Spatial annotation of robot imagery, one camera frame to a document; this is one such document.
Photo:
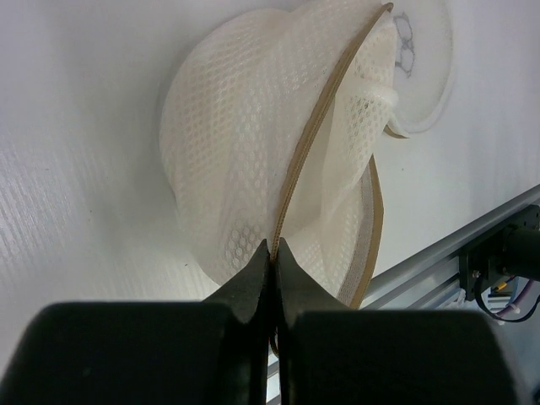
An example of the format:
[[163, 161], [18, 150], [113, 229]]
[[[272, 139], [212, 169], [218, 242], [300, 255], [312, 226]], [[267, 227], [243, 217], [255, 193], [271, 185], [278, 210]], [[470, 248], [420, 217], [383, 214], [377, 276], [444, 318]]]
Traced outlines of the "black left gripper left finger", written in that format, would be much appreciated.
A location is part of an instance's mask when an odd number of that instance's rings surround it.
[[199, 302], [48, 305], [1, 381], [4, 404], [262, 404], [269, 253]]

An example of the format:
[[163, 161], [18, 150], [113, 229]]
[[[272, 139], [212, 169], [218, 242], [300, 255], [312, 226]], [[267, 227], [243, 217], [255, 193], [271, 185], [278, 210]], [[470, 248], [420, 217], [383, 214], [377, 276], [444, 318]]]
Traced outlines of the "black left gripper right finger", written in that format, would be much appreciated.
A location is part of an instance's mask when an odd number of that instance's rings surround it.
[[353, 310], [276, 254], [284, 404], [531, 404], [513, 353], [466, 310]]

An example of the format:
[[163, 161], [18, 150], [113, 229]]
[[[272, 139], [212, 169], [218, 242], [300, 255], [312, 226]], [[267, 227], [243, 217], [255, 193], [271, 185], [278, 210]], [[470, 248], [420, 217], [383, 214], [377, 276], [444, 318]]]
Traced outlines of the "beige trimmed round laundry bag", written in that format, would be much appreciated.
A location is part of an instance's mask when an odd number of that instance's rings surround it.
[[454, 75], [446, 1], [309, 1], [222, 24], [179, 67], [159, 148], [181, 233], [225, 284], [286, 242], [346, 306], [381, 241], [374, 149], [428, 130]]

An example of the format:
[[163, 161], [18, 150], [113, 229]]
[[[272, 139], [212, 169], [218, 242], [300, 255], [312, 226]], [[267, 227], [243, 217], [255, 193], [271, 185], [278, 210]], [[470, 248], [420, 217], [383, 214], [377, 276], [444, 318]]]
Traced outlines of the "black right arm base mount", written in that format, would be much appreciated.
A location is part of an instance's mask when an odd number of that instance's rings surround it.
[[529, 205], [483, 232], [463, 246], [458, 257], [467, 301], [475, 300], [477, 281], [481, 291], [512, 276], [538, 281], [539, 206]]

